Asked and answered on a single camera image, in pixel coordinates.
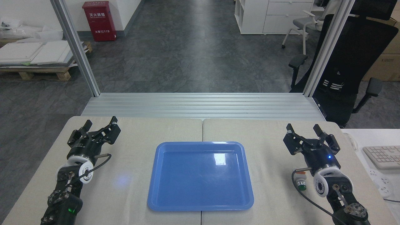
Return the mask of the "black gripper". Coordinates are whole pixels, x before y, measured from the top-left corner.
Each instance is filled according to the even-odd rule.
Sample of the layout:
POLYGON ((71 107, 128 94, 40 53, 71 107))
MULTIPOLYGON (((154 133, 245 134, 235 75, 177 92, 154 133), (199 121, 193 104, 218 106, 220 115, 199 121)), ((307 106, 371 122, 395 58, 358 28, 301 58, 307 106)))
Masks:
POLYGON ((103 143, 114 144, 119 136, 121 129, 117 121, 116 116, 113 116, 106 127, 91 132, 90 136, 89 130, 93 123, 87 120, 83 127, 71 133, 67 141, 67 145, 71 147, 69 157, 82 156, 88 158, 91 162, 96 162, 95 156, 101 153, 103 143))
POLYGON ((319 124, 314 125, 314 131, 319 137, 316 149, 313 148, 313 143, 294 132, 292 125, 289 123, 286 126, 287 133, 283 138, 284 144, 289 150, 291 155, 296 155, 300 152, 305 152, 306 165, 311 168, 311 174, 315 174, 318 170, 336 166, 341 168, 335 155, 340 151, 338 142, 333 134, 324 132, 319 124))

